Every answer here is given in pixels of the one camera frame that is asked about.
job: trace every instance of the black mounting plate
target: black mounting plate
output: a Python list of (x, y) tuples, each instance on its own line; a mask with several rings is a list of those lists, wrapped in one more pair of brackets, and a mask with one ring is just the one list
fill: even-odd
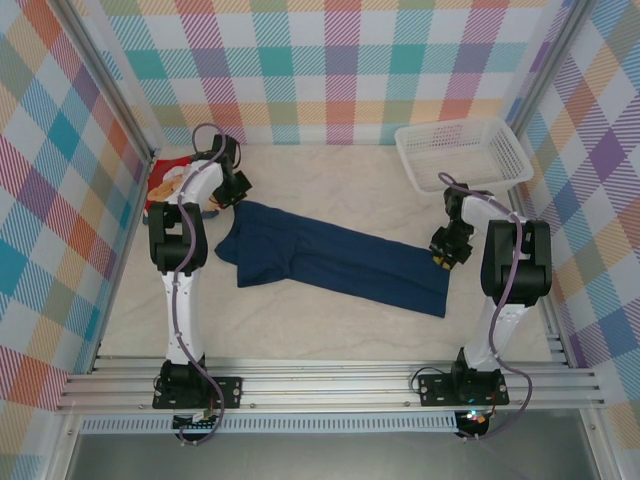
[[(455, 395), (452, 376), (450, 373), (446, 373), (444, 375), (418, 375), (418, 391), (420, 392), (420, 405), (423, 407), (473, 407), (477, 405), (491, 406), (494, 404), (491, 397), (479, 398), (473, 403), (460, 402)], [(494, 395), (496, 405), (509, 404), (509, 392), (506, 389), (504, 392), (497, 390)]]
[[(222, 390), (225, 410), (240, 408), (240, 400), (242, 399), (242, 377), (213, 377), (213, 379), (220, 386), (220, 390)], [(206, 379), (202, 378), (202, 381), (206, 382), (210, 394), (201, 397), (197, 401), (193, 401), (193, 397), (191, 397), (193, 403), (190, 405), (180, 405), (180, 392), (175, 392), (175, 388), (163, 389), (162, 382), (158, 379), (156, 384), (157, 388), (151, 404), (152, 408), (157, 410), (174, 410), (180, 408), (208, 409), (211, 407), (211, 397), (213, 396), (214, 408), (219, 409), (220, 398), (215, 395), (213, 387)]]

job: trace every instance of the ventilation grille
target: ventilation grille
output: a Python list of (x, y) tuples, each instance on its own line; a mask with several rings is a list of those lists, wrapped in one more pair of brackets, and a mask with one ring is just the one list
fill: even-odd
[[(175, 433), (171, 414), (85, 415), (80, 433)], [(185, 433), (206, 431), (187, 429)], [(455, 432), (448, 412), (378, 414), (228, 414), (219, 433)]]

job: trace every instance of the blue fabric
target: blue fabric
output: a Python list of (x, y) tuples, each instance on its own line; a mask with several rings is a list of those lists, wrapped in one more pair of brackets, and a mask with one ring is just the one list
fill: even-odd
[(449, 272), (431, 252), (254, 202), (235, 207), (215, 249), (238, 266), (238, 287), (284, 278), (444, 317)]

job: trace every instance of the beige floor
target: beige floor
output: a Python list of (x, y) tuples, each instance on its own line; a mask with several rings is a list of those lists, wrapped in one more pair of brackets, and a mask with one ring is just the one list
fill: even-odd
[[(165, 151), (163, 158), (182, 152)], [(254, 185), (253, 201), (410, 245), (427, 247), (447, 220), (441, 201), (419, 204), (395, 147), (247, 146), (241, 169)], [(213, 253), (232, 221), (231, 210), (206, 221), (210, 253), (198, 304), (208, 356), (445, 360), (473, 333), (484, 302), (481, 236), (472, 240), (475, 251), (467, 264), (452, 272), (447, 315), (441, 319), (289, 280), (238, 289), (236, 267)], [(165, 353), (166, 300), (148, 248), (147, 228), (141, 225), (101, 354)], [(516, 331), (505, 358), (549, 360), (537, 309)]]

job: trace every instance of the white plastic basket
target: white plastic basket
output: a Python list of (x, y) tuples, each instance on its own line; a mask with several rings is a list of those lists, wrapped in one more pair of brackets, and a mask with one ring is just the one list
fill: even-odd
[(471, 117), (399, 128), (396, 147), (413, 188), (425, 201), (441, 199), (447, 172), (475, 190), (499, 192), (531, 180), (520, 142), (498, 117)]

